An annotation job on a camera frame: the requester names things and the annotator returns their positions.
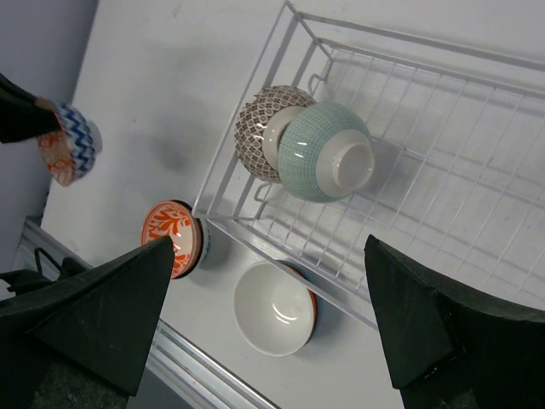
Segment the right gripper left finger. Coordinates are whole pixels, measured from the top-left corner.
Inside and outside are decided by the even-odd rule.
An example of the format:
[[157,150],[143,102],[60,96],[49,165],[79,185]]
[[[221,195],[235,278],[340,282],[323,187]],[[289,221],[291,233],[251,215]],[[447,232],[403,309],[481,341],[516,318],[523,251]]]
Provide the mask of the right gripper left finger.
[[155,239],[96,268],[3,273],[1,405],[124,408],[137,394],[175,253]]

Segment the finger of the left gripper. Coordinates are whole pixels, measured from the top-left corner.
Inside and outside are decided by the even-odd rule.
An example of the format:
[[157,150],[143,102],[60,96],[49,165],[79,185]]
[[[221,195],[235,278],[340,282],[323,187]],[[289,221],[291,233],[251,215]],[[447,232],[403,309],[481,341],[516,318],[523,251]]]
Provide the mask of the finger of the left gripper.
[[60,130],[55,110],[1,75],[1,143],[16,143]]

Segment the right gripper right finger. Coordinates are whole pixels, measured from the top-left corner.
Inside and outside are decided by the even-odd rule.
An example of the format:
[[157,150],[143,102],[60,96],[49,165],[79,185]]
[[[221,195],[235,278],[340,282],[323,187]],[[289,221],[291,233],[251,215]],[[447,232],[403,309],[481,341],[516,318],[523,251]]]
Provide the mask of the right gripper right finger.
[[369,236],[364,263],[406,408],[542,408],[544,313],[479,291]]

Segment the orange patterned bowl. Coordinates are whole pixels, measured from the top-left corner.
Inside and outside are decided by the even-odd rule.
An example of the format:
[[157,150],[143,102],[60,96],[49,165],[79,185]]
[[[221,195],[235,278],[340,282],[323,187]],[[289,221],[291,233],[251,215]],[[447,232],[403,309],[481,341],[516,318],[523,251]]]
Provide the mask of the orange patterned bowl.
[[57,121],[57,130],[40,135],[37,138],[37,144],[50,175],[61,186],[67,187],[75,181],[72,146],[52,101],[38,97],[36,104],[51,111]]

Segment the blue zigzag bowl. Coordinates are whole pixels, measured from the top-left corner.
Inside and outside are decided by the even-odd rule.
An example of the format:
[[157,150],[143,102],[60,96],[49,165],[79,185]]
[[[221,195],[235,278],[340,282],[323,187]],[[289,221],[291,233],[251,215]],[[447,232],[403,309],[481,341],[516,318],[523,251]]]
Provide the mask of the blue zigzag bowl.
[[54,102],[54,111],[67,139],[72,157],[74,180],[85,177],[95,166],[102,150],[98,126],[75,107],[65,102]]

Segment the orange floral bowl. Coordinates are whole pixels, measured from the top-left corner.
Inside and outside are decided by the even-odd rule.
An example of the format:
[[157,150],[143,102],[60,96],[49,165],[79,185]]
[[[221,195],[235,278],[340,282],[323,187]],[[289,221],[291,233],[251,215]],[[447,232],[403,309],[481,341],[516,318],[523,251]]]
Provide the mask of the orange floral bowl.
[[164,200],[148,211],[141,228],[141,244],[163,236],[171,238],[174,248],[170,278],[180,279],[191,273],[203,255],[204,229],[189,204]]

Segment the teal dashed bowl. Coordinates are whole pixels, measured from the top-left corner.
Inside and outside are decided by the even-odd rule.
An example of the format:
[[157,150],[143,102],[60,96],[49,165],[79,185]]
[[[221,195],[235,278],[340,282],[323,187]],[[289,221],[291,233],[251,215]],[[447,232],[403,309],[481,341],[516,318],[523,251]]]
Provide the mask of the teal dashed bowl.
[[279,142],[280,181],[291,195],[309,202],[346,198],[370,180],[375,167],[366,123],[337,102],[301,111]]

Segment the brown patterned bowl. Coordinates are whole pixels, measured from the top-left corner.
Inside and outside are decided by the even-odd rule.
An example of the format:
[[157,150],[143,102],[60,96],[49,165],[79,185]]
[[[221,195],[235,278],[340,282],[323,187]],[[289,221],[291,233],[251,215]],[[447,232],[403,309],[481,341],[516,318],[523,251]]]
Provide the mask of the brown patterned bowl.
[[245,104],[235,123],[238,160],[253,176],[280,183],[278,146],[290,122],[316,103],[306,91],[290,85],[273,85]]

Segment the blue floral bowl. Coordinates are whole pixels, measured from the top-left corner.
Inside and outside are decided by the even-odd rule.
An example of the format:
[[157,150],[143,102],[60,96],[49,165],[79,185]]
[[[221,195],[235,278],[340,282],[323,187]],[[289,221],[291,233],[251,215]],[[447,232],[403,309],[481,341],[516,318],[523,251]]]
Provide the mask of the blue floral bowl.
[[201,218],[198,218],[197,222],[200,226],[202,236],[203,236],[202,251],[198,259],[198,262],[196,264],[196,267],[199,268],[202,266],[202,264],[205,262],[205,260],[208,257],[210,246],[211,246],[211,236],[210,236],[210,231],[209,231],[207,222]]

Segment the orange rimmed bowl under white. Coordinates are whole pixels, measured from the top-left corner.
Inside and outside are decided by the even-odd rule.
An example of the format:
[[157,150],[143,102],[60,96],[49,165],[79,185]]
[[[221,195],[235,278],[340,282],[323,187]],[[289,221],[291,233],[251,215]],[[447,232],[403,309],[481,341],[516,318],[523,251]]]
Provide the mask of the orange rimmed bowl under white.
[[[286,262],[286,261],[281,261],[281,263],[283,265],[285,265],[286,267],[288,267],[290,270],[292,270],[295,274],[297,274],[301,278],[303,278],[303,279],[306,278],[305,275],[297,267],[295,267],[294,265],[292,265],[292,264],[290,264],[289,262]],[[312,337],[312,335],[314,333],[314,330],[316,328],[316,325],[317,325],[317,320],[318,320],[318,302],[317,302],[317,297],[316,297],[316,295],[315,295],[315,293],[313,291],[307,289],[307,292],[309,293],[309,297],[310,297],[312,307],[313,307],[313,328],[311,330],[311,335],[309,336],[309,337]]]

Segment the plain white bowl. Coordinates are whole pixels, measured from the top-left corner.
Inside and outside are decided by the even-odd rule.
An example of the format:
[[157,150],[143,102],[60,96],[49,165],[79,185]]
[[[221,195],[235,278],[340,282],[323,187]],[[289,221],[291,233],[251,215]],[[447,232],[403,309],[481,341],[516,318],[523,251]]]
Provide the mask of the plain white bowl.
[[256,262],[233,292],[235,321],[254,349],[285,357],[303,348],[313,328],[313,307],[304,286],[270,262]]

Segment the aluminium table rail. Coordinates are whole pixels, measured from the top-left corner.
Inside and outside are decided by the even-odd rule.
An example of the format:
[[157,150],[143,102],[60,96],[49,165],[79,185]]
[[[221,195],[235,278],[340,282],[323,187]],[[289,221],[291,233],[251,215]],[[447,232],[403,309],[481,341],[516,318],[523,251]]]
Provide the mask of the aluminium table rail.
[[[44,232],[25,222],[18,269],[39,269],[50,280],[59,265],[91,269]],[[269,408],[272,402],[160,319],[137,394],[124,408]]]

